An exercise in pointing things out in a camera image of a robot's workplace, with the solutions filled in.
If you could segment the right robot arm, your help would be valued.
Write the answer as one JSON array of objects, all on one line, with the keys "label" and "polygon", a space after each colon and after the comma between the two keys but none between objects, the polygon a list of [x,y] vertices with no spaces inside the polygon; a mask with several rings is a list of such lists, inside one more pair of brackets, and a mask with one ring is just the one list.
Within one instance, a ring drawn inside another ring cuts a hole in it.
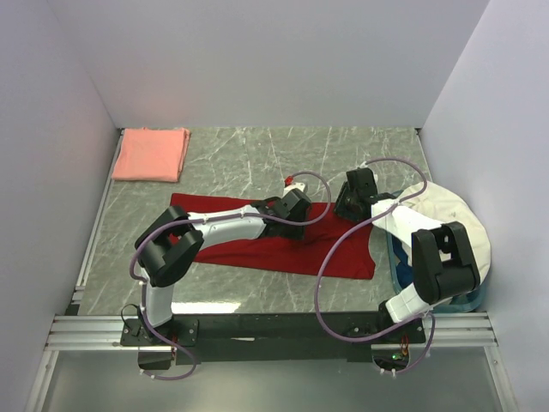
[{"label": "right robot arm", "polygon": [[473,292],[481,275],[466,227],[459,221],[433,219],[407,206],[426,193],[427,180],[404,197],[377,189],[369,167],[347,172],[335,202],[337,216],[353,222],[368,219],[410,248],[412,283],[378,307],[377,334],[385,342],[396,342],[407,331],[406,321],[441,302]]}]

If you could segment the red t shirt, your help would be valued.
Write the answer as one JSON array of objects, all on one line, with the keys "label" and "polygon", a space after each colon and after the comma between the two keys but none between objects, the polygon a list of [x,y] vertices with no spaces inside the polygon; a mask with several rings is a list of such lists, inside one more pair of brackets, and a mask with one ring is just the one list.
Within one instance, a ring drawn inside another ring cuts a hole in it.
[{"label": "red t shirt", "polygon": [[[302,240],[237,240],[200,251],[196,261],[315,276],[332,245],[353,226],[353,222],[330,211],[321,221],[305,228]],[[323,274],[337,278],[372,279],[376,264],[369,251],[371,230],[371,225],[362,227],[344,240]]]}]

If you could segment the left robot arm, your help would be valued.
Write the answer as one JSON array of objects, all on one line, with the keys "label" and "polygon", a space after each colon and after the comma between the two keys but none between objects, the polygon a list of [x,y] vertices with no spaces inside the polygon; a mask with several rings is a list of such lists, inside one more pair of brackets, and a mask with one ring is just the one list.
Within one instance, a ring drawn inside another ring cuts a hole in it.
[{"label": "left robot arm", "polygon": [[232,261],[236,246],[253,258],[277,255],[271,244],[301,241],[312,201],[300,187],[286,189],[280,197],[252,201],[236,209],[187,212],[168,207],[136,240],[130,260],[130,277],[139,282],[137,335],[148,344],[176,342],[172,301],[175,285],[203,253],[226,248]]}]

